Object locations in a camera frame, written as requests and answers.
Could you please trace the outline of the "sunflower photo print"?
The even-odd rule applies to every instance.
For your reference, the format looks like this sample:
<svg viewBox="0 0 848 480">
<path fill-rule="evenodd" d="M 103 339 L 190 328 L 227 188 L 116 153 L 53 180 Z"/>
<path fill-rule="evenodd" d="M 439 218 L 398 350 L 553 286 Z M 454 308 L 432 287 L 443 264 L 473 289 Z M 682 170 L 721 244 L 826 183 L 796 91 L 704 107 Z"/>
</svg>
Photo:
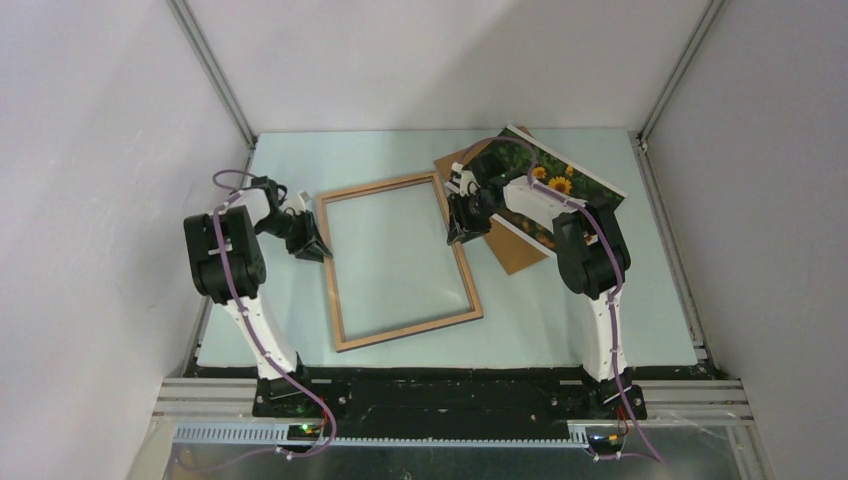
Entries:
<svg viewBox="0 0 848 480">
<path fill-rule="evenodd" d="M 514 126 L 505 127 L 479 155 L 491 155 L 507 169 L 503 205 L 493 215 L 548 256 L 554 253 L 553 219 L 570 212 L 569 202 L 619 207 L 627 194 Z M 445 182 L 449 195 L 458 186 Z"/>
</svg>

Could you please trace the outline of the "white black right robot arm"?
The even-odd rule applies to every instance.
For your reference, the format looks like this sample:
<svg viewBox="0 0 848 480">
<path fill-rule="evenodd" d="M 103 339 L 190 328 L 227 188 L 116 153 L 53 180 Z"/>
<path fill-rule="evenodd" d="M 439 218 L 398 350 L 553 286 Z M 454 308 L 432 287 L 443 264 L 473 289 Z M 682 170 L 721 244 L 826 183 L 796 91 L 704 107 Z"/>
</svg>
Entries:
<svg viewBox="0 0 848 480">
<path fill-rule="evenodd" d="M 447 243 L 466 243 L 491 230 L 499 209 L 521 214 L 553 234 L 553 252 L 565 286 L 587 299 L 582 367 L 594 383 L 581 392 L 585 411 L 606 418 L 622 403 L 611 382 L 626 368 L 619 326 L 620 294 L 631 256 L 607 202 L 559 192 L 532 172 L 505 170 L 477 157 L 450 167 Z"/>
</svg>

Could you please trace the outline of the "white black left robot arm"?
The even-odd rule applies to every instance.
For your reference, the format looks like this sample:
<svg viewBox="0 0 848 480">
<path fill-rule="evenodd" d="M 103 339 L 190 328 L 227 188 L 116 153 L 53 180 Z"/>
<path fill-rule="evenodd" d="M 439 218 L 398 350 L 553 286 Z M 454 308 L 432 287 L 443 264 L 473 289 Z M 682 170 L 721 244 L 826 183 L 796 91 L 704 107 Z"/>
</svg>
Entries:
<svg viewBox="0 0 848 480">
<path fill-rule="evenodd" d="M 232 317 L 248 342 L 258 376 L 268 381 L 293 374 L 301 361 L 263 299 L 267 268 L 258 236 L 281 240 L 300 260 L 330 259 L 309 201 L 307 192 L 290 195 L 286 186 L 263 176 L 232 191 L 211 212 L 183 221 L 196 290 Z"/>
</svg>

